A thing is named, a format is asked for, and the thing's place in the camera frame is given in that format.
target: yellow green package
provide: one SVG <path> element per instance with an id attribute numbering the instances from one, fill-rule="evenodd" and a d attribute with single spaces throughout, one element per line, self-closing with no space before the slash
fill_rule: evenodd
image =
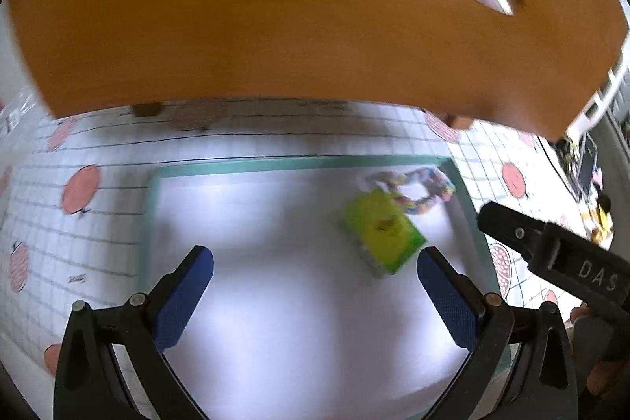
<path id="1" fill-rule="evenodd" d="M 348 207 L 346 222 L 361 240 L 361 256 L 379 275 L 395 274 L 426 238 L 394 199 L 376 187 Z"/>

